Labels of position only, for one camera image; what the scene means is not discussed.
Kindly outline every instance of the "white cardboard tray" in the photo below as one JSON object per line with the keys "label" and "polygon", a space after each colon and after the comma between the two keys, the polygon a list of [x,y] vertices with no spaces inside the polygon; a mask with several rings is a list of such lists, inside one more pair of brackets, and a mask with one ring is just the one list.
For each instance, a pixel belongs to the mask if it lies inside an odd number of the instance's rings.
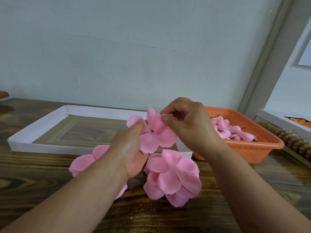
{"label": "white cardboard tray", "polygon": [[311,129],[285,118],[285,117],[302,118],[302,119],[311,121],[311,118],[306,115],[280,113],[280,112],[273,112],[270,110],[260,109],[257,113],[257,116],[265,119],[266,121],[280,128],[290,129],[292,132],[299,134],[303,138],[307,140],[311,140]]}
{"label": "white cardboard tray", "polygon": [[[50,154],[91,154],[93,148],[41,145],[32,143],[69,115],[118,120],[127,120],[132,115],[139,115],[144,119],[147,119],[147,112],[143,111],[64,105],[11,136],[7,140],[11,150],[18,152]],[[189,150],[179,138],[177,139],[176,145],[179,152],[182,152],[189,158],[192,157],[192,151]]]}

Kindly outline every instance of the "left hand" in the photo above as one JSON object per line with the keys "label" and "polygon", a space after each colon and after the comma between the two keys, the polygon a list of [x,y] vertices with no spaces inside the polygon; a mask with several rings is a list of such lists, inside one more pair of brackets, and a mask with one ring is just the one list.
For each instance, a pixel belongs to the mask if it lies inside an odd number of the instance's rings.
{"label": "left hand", "polygon": [[128,178],[136,176],[146,163],[150,154],[142,153],[140,149],[140,134],[144,127],[143,120],[138,120],[130,128],[119,130],[108,151],[120,155]]}

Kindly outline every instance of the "hand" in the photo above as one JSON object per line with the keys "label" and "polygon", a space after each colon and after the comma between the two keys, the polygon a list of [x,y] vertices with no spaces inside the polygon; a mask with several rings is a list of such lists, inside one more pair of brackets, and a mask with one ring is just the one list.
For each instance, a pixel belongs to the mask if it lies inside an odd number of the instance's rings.
{"label": "hand", "polygon": [[164,116],[162,121],[192,151],[204,156],[206,153],[214,154],[227,147],[217,134],[202,103],[180,97],[161,111],[161,114],[170,113],[174,116]]}
{"label": "hand", "polygon": [[108,150],[112,151],[114,155],[120,156],[129,179],[142,170],[149,157],[149,154],[144,154],[139,150],[141,145],[140,134],[143,127],[143,120],[139,120],[130,128],[119,130]]}

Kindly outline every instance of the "wooden table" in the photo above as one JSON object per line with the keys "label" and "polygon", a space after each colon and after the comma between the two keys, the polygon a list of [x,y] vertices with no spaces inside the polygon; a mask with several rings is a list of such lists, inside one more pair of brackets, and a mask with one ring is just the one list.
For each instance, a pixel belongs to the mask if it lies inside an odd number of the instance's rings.
{"label": "wooden table", "polygon": [[[6,139],[68,103],[9,99],[0,102],[0,229],[72,179],[72,155],[11,152]],[[141,172],[111,206],[97,232],[239,232],[209,165],[197,161],[200,195],[182,208],[165,197],[151,200]],[[253,168],[287,201],[311,219],[311,169],[283,151],[272,151]]]}

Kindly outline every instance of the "orange plastic basket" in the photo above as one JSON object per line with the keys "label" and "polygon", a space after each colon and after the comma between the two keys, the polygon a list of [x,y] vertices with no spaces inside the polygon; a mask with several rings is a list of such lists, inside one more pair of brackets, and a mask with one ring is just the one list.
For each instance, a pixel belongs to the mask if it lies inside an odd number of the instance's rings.
{"label": "orange plastic basket", "polygon": [[[284,143],[280,138],[235,110],[208,106],[205,106],[205,108],[212,118],[222,116],[224,119],[228,119],[231,125],[246,127],[246,129],[243,129],[244,132],[256,136],[257,142],[224,140],[247,163],[259,163],[272,149],[282,149],[284,147]],[[193,156],[199,160],[204,160],[195,152]]]}

